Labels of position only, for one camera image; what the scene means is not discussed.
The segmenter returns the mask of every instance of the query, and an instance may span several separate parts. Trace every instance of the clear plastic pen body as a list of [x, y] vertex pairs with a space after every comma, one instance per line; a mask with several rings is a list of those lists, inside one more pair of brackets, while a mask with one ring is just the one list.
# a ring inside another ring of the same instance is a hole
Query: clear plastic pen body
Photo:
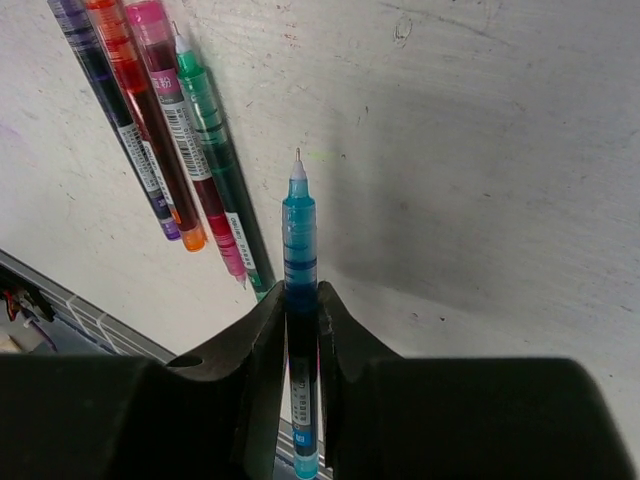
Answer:
[[282, 202], [285, 309], [294, 468], [298, 478], [311, 479], [318, 472], [316, 204], [297, 154]]
[[240, 165], [228, 139], [207, 72], [180, 35], [176, 36], [178, 76], [193, 126], [213, 173], [224, 211], [256, 298], [261, 300], [275, 284], [275, 276], [262, 240]]

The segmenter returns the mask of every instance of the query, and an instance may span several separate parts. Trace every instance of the pen barrel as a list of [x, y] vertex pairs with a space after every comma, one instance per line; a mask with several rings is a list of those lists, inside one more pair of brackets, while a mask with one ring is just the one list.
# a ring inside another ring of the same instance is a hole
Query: pen barrel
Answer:
[[227, 270], [234, 277], [242, 277], [245, 275], [246, 269], [227, 217], [224, 214], [215, 217], [207, 216], [207, 221]]
[[[207, 72], [197, 67], [193, 73], [179, 76], [184, 97], [188, 100], [193, 126], [203, 144], [221, 147], [227, 145], [227, 129], [218, 108], [214, 90]], [[232, 155], [217, 155], [211, 158], [212, 170], [228, 168], [234, 161]]]
[[287, 311], [317, 307], [317, 239], [315, 201], [288, 197], [282, 204], [284, 283]]
[[298, 478], [314, 478], [318, 469], [316, 312], [287, 312], [291, 423]]
[[258, 301], [275, 284], [275, 276], [260, 234], [240, 165], [228, 142], [206, 72], [179, 75], [192, 125], [213, 174], [222, 205]]

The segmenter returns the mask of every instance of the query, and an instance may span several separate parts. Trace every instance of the pen label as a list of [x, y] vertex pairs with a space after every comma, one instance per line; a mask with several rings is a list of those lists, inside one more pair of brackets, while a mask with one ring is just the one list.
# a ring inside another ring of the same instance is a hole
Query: pen label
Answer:
[[160, 165], [158, 165], [158, 159], [153, 154], [153, 148], [151, 148], [151, 144], [145, 140], [141, 140], [142, 145], [144, 146], [144, 151], [147, 154], [147, 158], [149, 159], [149, 163], [151, 164], [151, 168], [153, 169], [153, 173], [156, 175], [156, 179], [158, 180], [158, 185], [160, 185], [160, 190], [162, 190], [162, 194], [164, 195], [164, 199], [167, 201], [169, 208], [174, 209], [173, 198], [171, 198], [171, 194], [169, 193], [169, 188], [167, 187], [167, 182], [165, 182], [164, 177], [162, 176], [162, 172], [160, 171]]
[[233, 232], [233, 238], [236, 239], [236, 245], [238, 246], [238, 250], [240, 251], [242, 263], [244, 263], [244, 268], [246, 268], [247, 270], [255, 270], [256, 264], [253, 262], [251, 249], [249, 248], [247, 237], [245, 237], [244, 235], [244, 229], [242, 228], [242, 224], [240, 223], [240, 217], [237, 213], [225, 212], [225, 214], [227, 215], [229, 226], [231, 227], [231, 231]]
[[309, 363], [305, 358], [289, 357], [291, 376], [291, 420], [294, 439], [298, 445], [311, 445], [311, 432], [299, 427], [311, 425], [311, 396], [309, 388]]
[[144, 189], [148, 193], [157, 191], [160, 186], [158, 185], [158, 180], [153, 173], [151, 162], [145, 153], [145, 147], [142, 145], [142, 140], [140, 140], [138, 127], [133, 123], [126, 127], [118, 127], [118, 135], [120, 135], [124, 148], [127, 150], [136, 172], [138, 172], [138, 177], [140, 177], [142, 185], [144, 185]]
[[194, 182], [210, 179], [211, 170], [202, 152], [200, 141], [196, 137], [196, 132], [191, 126], [189, 111], [182, 96], [175, 69], [149, 72], [149, 75], [171, 129], [171, 135], [187, 167], [189, 177]]
[[189, 121], [189, 112], [185, 102], [161, 104], [169, 128], [180, 150], [180, 155], [187, 167], [189, 177], [194, 182], [201, 182], [211, 178], [211, 170], [207, 164], [200, 141], [196, 138]]

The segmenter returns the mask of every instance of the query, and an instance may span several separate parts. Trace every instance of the needle pen tip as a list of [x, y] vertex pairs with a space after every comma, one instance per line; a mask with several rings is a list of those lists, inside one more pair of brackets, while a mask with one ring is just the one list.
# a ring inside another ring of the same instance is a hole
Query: needle pen tip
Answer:
[[305, 180], [307, 173], [304, 171], [302, 160], [300, 160], [300, 149], [296, 148], [296, 161], [293, 164], [293, 171], [291, 172], [291, 180]]

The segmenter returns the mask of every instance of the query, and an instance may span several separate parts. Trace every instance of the white wall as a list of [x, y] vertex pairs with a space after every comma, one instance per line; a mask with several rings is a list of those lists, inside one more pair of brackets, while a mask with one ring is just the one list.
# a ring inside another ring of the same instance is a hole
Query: white wall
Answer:
[[[637, 0], [168, 6], [279, 276], [300, 146], [320, 276], [368, 328], [408, 355], [573, 357], [640, 457]], [[0, 42], [0, 248], [177, 352], [246, 312], [213, 248], [162, 239], [46, 2], [1, 0]]]

